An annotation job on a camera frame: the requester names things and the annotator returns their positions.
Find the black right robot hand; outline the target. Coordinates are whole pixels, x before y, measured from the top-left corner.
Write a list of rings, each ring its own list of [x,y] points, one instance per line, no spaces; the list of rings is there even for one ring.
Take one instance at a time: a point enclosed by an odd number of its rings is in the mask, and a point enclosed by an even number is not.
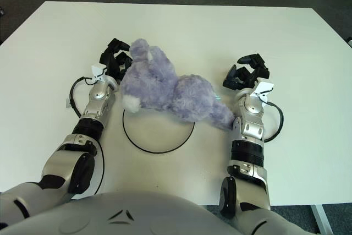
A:
[[[257,54],[241,57],[238,64],[249,65],[253,71],[250,73],[246,67],[237,68],[234,64],[223,81],[225,88],[237,91],[232,100],[233,106],[242,97],[249,96],[259,99],[263,104],[274,106],[268,101],[268,94],[273,90],[274,84],[269,81],[270,71],[265,66],[265,61]]]

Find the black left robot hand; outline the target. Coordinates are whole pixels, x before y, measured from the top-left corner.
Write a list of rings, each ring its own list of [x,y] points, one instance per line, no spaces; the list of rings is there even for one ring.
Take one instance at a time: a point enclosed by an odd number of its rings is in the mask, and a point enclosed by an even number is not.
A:
[[[127,43],[114,38],[101,54],[99,63],[92,66],[93,80],[103,80],[110,76],[119,85],[133,62],[126,54],[129,48]]]

